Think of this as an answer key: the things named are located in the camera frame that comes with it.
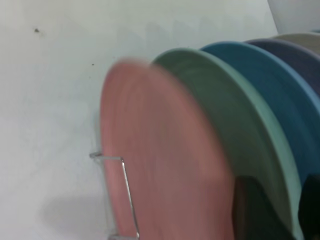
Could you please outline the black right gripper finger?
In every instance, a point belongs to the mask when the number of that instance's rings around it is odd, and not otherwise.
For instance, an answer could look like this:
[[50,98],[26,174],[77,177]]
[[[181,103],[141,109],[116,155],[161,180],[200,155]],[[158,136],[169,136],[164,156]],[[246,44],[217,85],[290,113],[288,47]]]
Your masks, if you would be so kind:
[[293,240],[263,186],[251,176],[235,178],[232,224],[236,240]]

